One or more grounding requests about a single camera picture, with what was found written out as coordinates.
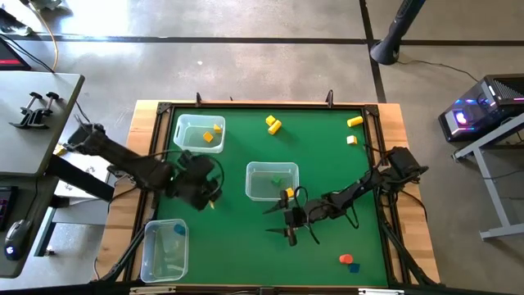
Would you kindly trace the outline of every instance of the clear plastic bin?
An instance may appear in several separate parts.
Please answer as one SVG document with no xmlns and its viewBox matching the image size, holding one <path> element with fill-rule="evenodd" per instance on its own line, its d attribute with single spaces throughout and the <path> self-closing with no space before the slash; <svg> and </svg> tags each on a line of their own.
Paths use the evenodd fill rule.
<svg viewBox="0 0 524 295">
<path fill-rule="evenodd" d="M 218 125 L 222 133 L 215 133 L 214 125 Z M 213 135 L 210 143 L 204 140 L 205 132 Z M 225 134 L 226 120 L 222 116 L 181 115 L 174 129 L 173 141 L 190 152 L 219 153 L 224 149 Z"/>
<path fill-rule="evenodd" d="M 278 201 L 280 191 L 297 188 L 298 180 L 295 163 L 253 161 L 246 168 L 246 195 L 253 201 Z"/>
<path fill-rule="evenodd" d="M 146 225 L 140 279 L 145 283 L 181 279 L 187 273 L 188 228 L 183 220 L 154 220 Z"/>
</svg>

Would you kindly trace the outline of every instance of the wooden table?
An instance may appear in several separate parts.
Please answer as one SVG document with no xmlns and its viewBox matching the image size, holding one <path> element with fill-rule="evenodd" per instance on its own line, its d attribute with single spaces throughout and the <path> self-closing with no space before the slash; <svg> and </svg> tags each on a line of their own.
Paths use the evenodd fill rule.
<svg viewBox="0 0 524 295">
<path fill-rule="evenodd" d="M 137 101 L 135 107 L 131 128 L 129 130 L 127 146 L 138 154 L 147 155 L 151 143 L 151 136 L 153 133 L 153 125 L 156 119 L 156 109 L 160 101 Z M 193 101 L 176 101 L 178 103 L 194 103 Z M 223 101 L 209 101 L 205 103 L 227 103 Z M 286 104 L 324 104 L 323 102 L 282 102 Z M 380 111 L 382 132 L 386 149 L 397 147 L 409 147 L 408 139 L 405 132 L 404 122 L 402 120 L 402 113 L 399 104 L 378 104 Z M 168 120 L 160 123 L 160 134 L 167 130 Z M 156 145 L 159 152 L 164 146 L 164 136 L 159 136 L 159 142 Z M 380 157 L 378 153 L 375 154 L 376 159 Z M 115 194 L 123 192 L 132 187 L 132 184 L 122 181 L 115 188 Z M 405 191 L 413 194 L 420 199 L 420 192 L 416 184 L 406 185 Z M 140 192 L 133 191 L 121 198 L 118 201 L 111 203 L 111 210 L 107 217 L 104 235 L 102 237 L 102 244 L 100 252 L 97 257 L 97 271 L 103 276 L 111 267 L 118 261 L 120 256 L 124 253 L 129 245 L 131 235 L 133 232 L 133 222 L 137 212 L 138 198 Z M 426 274 L 435 281 L 440 281 L 438 271 L 436 268 L 435 257 L 433 255 L 433 247 L 427 228 L 427 223 L 424 218 L 423 209 L 409 197 L 402 197 L 397 202 L 399 212 L 400 228 L 404 239 L 404 245 L 409 250 L 415 261 L 426 272 Z M 393 271 L 395 277 L 401 281 L 400 262 L 396 254 L 395 248 L 390 243 L 391 258 L 393 261 Z M 142 247 L 137 250 L 135 256 L 132 278 L 137 278 L 139 275 L 140 265 L 142 261 Z"/>
</svg>

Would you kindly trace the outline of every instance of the purple led light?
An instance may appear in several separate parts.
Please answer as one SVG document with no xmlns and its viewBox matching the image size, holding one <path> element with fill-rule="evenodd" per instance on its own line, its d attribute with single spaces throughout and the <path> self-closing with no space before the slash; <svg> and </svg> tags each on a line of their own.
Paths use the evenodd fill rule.
<svg viewBox="0 0 524 295">
<path fill-rule="evenodd" d="M 457 119 L 457 122 L 465 125 L 468 123 L 468 120 L 466 120 L 466 117 L 464 116 L 464 113 L 461 111 L 458 111 L 455 113 L 455 119 Z"/>
</svg>

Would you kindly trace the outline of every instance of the blue block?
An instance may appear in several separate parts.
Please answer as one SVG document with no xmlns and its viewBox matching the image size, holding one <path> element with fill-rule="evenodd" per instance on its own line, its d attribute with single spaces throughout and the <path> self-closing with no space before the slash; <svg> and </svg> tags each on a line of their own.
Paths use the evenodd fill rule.
<svg viewBox="0 0 524 295">
<path fill-rule="evenodd" d="M 359 263 L 351 263 L 347 266 L 347 268 L 350 270 L 350 273 L 356 274 L 360 270 L 360 264 Z"/>
<path fill-rule="evenodd" d="M 182 236 L 186 235 L 186 228 L 181 225 L 174 225 L 173 230 L 175 233 L 180 234 Z"/>
</svg>

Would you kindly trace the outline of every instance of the green mat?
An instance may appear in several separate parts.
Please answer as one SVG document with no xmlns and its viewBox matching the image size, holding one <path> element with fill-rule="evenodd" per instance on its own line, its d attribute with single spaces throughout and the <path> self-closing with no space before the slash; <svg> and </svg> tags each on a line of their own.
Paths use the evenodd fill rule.
<svg viewBox="0 0 524 295">
<path fill-rule="evenodd" d="M 359 116 L 359 112 L 179 108 L 172 129 L 182 114 L 225 118 L 224 150 L 210 154 L 224 166 L 225 183 L 215 210 L 207 207 L 198 212 L 176 198 L 160 200 L 159 220 L 180 218 L 188 226 L 188 273 L 177 283 L 387 286 L 371 193 L 355 202 L 358 229 L 353 229 L 345 218 L 324 220 L 313 225 L 320 245 L 307 229 L 298 229 L 298 244 L 294 247 L 283 236 L 265 231 L 283 228 L 283 214 L 262 215 L 273 203 L 253 202 L 245 193 L 250 161 L 295 162 L 300 185 L 308 189 L 309 199 L 355 182 L 368 169 L 364 127 L 348 128 L 346 121 Z M 268 134 L 265 123 L 269 115 L 282 122 L 274 136 Z M 359 144 L 346 144 L 349 135 L 356 135 Z M 172 134 L 169 148 L 177 148 Z M 177 157 L 171 154 L 168 160 Z M 299 200 L 304 201 L 303 193 Z M 350 273 L 347 265 L 338 261 L 346 253 L 360 264 L 359 273 Z"/>
</svg>

